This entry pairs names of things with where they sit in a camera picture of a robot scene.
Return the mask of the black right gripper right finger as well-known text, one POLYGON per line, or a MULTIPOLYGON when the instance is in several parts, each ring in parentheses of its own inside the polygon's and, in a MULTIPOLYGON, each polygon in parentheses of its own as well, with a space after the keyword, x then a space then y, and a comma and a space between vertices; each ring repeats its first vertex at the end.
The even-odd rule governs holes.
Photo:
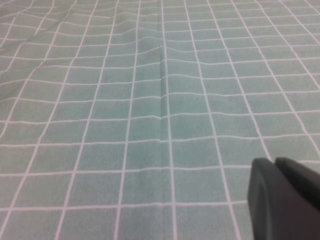
POLYGON ((287 157, 277 157, 275 165, 305 200, 320 207, 319 173, 287 157))

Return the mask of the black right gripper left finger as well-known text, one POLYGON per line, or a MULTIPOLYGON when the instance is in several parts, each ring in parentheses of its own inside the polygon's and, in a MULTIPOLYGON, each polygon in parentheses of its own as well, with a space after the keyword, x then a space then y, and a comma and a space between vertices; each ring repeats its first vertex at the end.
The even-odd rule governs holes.
POLYGON ((247 202, 255 240, 320 238, 320 208, 305 200, 269 159, 252 161, 247 202))

